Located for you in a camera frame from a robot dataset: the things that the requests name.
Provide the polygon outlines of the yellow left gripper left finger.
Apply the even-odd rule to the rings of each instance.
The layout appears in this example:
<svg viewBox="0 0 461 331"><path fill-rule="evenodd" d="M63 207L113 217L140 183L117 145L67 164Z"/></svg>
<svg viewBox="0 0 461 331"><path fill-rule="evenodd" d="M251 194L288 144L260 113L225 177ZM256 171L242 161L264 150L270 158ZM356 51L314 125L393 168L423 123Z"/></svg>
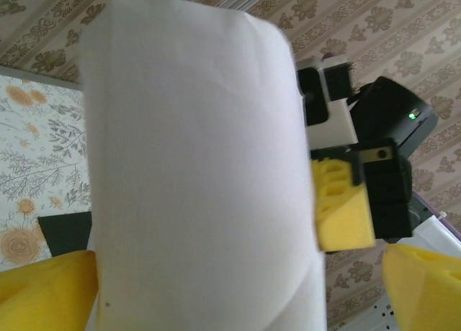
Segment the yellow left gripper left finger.
<svg viewBox="0 0 461 331"><path fill-rule="evenodd" d="M98 292L94 252L0 273L0 331L85 331Z"/></svg>

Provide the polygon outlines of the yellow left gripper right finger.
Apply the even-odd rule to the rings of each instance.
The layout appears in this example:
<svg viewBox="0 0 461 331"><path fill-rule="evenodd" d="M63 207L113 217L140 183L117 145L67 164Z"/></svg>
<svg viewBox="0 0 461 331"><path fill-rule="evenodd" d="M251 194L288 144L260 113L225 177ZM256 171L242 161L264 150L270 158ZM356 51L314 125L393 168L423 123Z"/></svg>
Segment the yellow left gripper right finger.
<svg viewBox="0 0 461 331"><path fill-rule="evenodd" d="M400 331L461 331L461 258L392 244L382 277Z"/></svg>

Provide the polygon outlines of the black box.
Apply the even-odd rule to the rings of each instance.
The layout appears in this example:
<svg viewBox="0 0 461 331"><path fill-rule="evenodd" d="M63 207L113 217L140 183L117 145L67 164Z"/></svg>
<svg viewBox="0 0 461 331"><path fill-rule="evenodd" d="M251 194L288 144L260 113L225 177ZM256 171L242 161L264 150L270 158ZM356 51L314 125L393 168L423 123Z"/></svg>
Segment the black box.
<svg viewBox="0 0 461 331"><path fill-rule="evenodd" d="M87 250L91 212L38 217L38 223L53 257Z"/></svg>

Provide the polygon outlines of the white paper letter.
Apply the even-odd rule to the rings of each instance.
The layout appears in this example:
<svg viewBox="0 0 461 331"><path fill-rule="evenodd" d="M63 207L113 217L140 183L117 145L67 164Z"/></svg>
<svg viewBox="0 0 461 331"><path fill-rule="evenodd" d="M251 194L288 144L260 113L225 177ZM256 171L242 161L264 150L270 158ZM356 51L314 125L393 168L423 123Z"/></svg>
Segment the white paper letter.
<svg viewBox="0 0 461 331"><path fill-rule="evenodd" d="M96 331L327 331L290 44L183 0L109 0L80 38Z"/></svg>

